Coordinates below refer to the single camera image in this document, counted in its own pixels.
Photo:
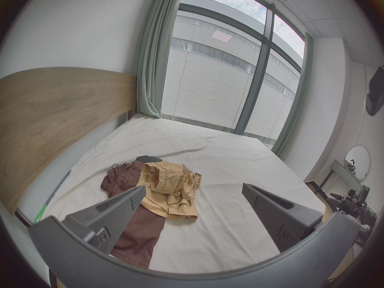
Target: curtain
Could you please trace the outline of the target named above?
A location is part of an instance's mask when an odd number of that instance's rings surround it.
[[[180,0],[152,0],[135,51],[137,112],[161,117],[172,30]]]
[[[289,142],[295,125],[299,118],[300,112],[303,109],[303,104],[305,100],[305,95],[307,91],[308,81],[310,79],[310,72],[312,68],[312,56],[313,56],[313,39],[306,32],[305,33],[305,47],[304,47],[304,62],[301,69],[299,85],[297,88],[295,99],[292,103],[291,111],[288,115],[288,118],[284,124],[283,129],[275,145],[272,147],[271,151],[280,157],[281,153],[285,150],[287,143]]]

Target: window frame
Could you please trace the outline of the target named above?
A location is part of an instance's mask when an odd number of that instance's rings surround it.
[[[239,22],[221,13],[218,13],[203,7],[185,4],[185,3],[180,3],[179,5],[180,11],[196,13],[199,15],[203,15],[203,16],[210,17],[212,19],[224,22],[230,26],[233,26],[249,34],[250,36],[256,38],[261,42],[261,49],[258,57],[258,63],[253,73],[252,83],[251,83],[246,101],[244,103],[242,113],[240,115],[240,118],[234,130],[234,133],[238,135],[244,135],[245,128],[247,127],[247,124],[253,112],[253,108],[255,107],[255,104],[257,102],[258,94],[260,92],[261,85],[264,81],[264,76],[266,75],[266,66],[268,64],[268,60],[271,55],[270,53],[271,49],[276,51],[276,53],[278,53],[283,59],[285,59],[288,63],[290,63],[290,65],[293,66],[300,74],[302,72],[302,68],[298,65],[298,63],[296,63],[296,61],[293,60],[293,58],[291,58],[291,56],[288,55],[283,49],[281,49],[278,45],[272,42],[275,15],[279,16],[281,20],[283,20],[289,27],[291,27],[292,30],[295,31],[296,34],[299,35],[299,37],[305,42],[305,37],[303,33],[301,33],[300,30],[298,30],[298,28],[295,25],[293,25],[290,22],[290,20],[288,20],[283,14],[281,14],[278,10],[276,10],[274,3],[267,3],[264,0],[255,0],[255,1],[263,5],[264,7],[266,7],[266,20],[264,24],[263,34],[257,32],[256,30],[243,24],[242,22]],[[222,61],[224,61],[225,59],[225,54],[226,53],[224,53],[223,55]],[[296,96],[296,94],[293,93],[291,90],[286,91],[285,95],[288,98],[290,98],[292,101]]]

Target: pile of clothes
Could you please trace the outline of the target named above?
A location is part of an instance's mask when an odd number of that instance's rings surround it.
[[[197,218],[194,197],[200,181],[201,175],[192,173],[185,165],[156,157],[141,156],[130,164],[114,164],[101,184],[108,198],[142,185],[146,187],[146,196],[111,255],[148,269],[165,219]]]

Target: textured gripper pad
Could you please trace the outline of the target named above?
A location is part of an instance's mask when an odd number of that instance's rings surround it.
[[[248,203],[251,205],[252,208],[255,207],[256,203],[256,193],[252,191],[252,189],[249,188],[246,184],[243,184],[243,190],[242,194],[247,199]]]
[[[145,187],[142,187],[134,196],[131,197],[132,208],[135,210],[146,195]]]

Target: bed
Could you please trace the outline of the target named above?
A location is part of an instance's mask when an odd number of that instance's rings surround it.
[[[176,273],[228,271],[279,254],[242,195],[243,182],[318,210],[324,204],[258,139],[136,114],[86,152],[56,191],[43,218],[107,199],[101,181],[113,164],[150,155],[202,174],[197,220],[166,219],[149,269]]]

